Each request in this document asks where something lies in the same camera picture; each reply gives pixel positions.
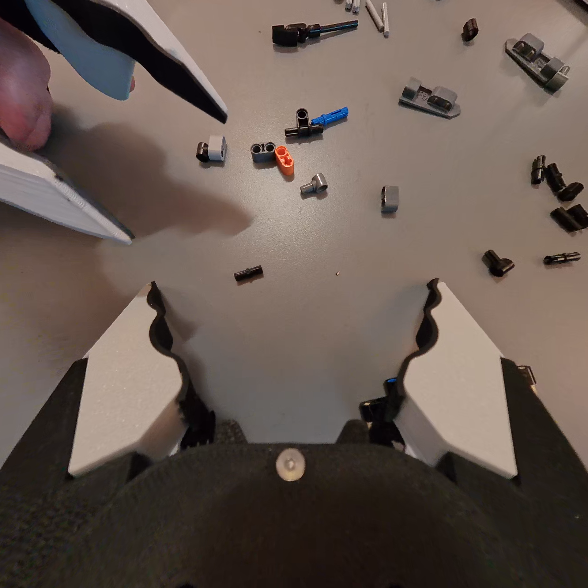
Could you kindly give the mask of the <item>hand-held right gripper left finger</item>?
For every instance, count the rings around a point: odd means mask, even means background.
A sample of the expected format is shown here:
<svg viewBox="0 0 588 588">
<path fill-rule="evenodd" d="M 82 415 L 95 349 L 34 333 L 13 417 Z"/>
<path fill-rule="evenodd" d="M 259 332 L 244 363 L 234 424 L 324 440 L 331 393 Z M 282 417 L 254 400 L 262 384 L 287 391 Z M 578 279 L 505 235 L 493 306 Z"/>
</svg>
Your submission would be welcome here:
<svg viewBox="0 0 588 588">
<path fill-rule="evenodd" d="M 84 358 L 68 465 L 72 477 L 131 453 L 157 462 L 213 442 L 215 413 L 173 351 L 156 282 L 139 291 Z"/>
</svg>

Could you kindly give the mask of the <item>black connector with axle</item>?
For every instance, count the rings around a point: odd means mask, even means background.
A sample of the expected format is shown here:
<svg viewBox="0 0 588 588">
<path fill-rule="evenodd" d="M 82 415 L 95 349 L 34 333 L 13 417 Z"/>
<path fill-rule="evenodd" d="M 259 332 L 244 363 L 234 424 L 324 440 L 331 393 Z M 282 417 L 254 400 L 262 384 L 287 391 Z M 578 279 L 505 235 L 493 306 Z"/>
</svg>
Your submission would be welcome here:
<svg viewBox="0 0 588 588">
<path fill-rule="evenodd" d="M 355 30 L 358 24 L 358 20 L 354 19 L 329 25 L 305 23 L 274 25 L 272 26 L 272 43 L 280 47 L 297 47 L 307 40 L 320 38 L 322 35 Z"/>
</svg>

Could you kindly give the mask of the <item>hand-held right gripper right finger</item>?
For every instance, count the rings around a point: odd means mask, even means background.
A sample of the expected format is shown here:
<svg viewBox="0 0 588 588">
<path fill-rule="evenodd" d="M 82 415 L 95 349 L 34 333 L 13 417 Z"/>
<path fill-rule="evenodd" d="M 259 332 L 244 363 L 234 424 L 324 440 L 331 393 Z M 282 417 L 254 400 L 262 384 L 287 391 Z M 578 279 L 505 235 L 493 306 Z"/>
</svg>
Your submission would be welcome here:
<svg viewBox="0 0 588 588">
<path fill-rule="evenodd" d="M 376 439 L 400 443 L 431 467 L 452 454 L 512 479 L 518 465 L 504 356 L 447 284 L 434 278 L 427 288 L 417 349 L 394 376 L 401 409 L 390 422 L 370 423 Z"/>
</svg>

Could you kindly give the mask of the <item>black elbow connector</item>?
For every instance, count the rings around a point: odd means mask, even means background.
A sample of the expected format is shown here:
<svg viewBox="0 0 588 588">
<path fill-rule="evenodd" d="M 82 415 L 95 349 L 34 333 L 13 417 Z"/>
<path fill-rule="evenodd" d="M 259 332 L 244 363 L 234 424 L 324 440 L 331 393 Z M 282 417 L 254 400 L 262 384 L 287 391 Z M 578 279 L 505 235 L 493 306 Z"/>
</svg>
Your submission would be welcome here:
<svg viewBox="0 0 588 588">
<path fill-rule="evenodd" d="M 495 277 L 504 277 L 515 267 L 515 263 L 512 260 L 500 257 L 492 249 L 484 252 L 482 261 L 489 270 L 490 275 Z"/>
</svg>

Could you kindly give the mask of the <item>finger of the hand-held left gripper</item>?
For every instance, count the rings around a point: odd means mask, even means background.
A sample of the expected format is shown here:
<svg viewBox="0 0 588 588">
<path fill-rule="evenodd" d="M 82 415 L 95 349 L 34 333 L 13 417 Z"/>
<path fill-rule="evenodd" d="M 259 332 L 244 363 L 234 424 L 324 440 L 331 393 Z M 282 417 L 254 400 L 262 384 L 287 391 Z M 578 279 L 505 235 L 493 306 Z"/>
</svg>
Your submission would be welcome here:
<svg viewBox="0 0 588 588">
<path fill-rule="evenodd" d="M 48 159 L 1 136 L 1 201 L 66 228 L 130 245 L 134 234 Z"/>
<path fill-rule="evenodd" d="M 148 1 L 60 1 L 92 40 L 138 62 L 158 84 L 220 123 L 228 110 Z"/>
</svg>

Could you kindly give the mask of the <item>black T-shaped connector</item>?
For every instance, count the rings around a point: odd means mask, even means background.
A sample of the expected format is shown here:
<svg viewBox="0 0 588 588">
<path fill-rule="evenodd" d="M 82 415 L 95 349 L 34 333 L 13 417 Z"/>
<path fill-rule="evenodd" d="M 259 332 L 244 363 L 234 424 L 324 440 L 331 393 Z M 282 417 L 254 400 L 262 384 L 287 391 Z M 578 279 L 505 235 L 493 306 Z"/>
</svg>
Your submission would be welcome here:
<svg viewBox="0 0 588 588">
<path fill-rule="evenodd" d="M 286 138 L 306 139 L 321 135 L 323 131 L 323 123 L 313 123 L 309 119 L 308 111 L 305 108 L 299 108 L 296 111 L 296 127 L 286 128 L 284 134 Z"/>
</svg>

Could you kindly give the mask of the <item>blue axle pin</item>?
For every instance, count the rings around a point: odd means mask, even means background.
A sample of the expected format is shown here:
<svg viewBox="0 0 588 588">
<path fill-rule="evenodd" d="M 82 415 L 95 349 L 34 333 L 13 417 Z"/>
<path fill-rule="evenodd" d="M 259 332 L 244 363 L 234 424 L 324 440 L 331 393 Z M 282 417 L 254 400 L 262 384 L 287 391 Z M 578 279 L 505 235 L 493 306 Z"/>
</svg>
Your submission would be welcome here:
<svg viewBox="0 0 588 588">
<path fill-rule="evenodd" d="M 323 127 L 342 121 L 348 117 L 349 110 L 347 107 L 336 109 L 327 114 L 322 114 L 311 120 L 313 125 L 322 125 Z"/>
</svg>

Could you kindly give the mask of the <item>dark grey panel piece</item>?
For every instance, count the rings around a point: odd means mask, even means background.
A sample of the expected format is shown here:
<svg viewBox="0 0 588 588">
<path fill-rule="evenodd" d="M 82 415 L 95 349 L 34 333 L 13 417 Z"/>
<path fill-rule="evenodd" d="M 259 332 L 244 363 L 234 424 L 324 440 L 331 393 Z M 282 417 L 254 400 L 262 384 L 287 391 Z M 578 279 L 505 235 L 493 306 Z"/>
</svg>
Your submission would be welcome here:
<svg viewBox="0 0 588 588">
<path fill-rule="evenodd" d="M 544 52 L 544 42 L 531 33 L 526 33 L 520 39 L 507 39 L 504 51 L 518 64 L 536 83 L 555 93 L 569 80 L 570 67 L 557 57 L 551 57 Z"/>
<path fill-rule="evenodd" d="M 403 88 L 399 104 L 427 112 L 445 119 L 453 119 L 461 114 L 457 103 L 457 93 L 444 86 L 428 88 L 415 77 L 411 77 Z"/>
</svg>

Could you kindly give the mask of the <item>person's left hand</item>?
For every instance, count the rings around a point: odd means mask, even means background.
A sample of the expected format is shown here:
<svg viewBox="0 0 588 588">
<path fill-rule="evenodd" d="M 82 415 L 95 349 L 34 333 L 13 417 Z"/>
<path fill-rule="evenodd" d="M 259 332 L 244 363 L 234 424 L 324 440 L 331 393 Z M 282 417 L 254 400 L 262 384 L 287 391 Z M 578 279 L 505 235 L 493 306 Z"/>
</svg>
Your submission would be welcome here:
<svg viewBox="0 0 588 588">
<path fill-rule="evenodd" d="M 37 151 L 51 132 L 51 69 L 25 33 L 1 20 L 1 130 L 19 149 Z"/>
</svg>

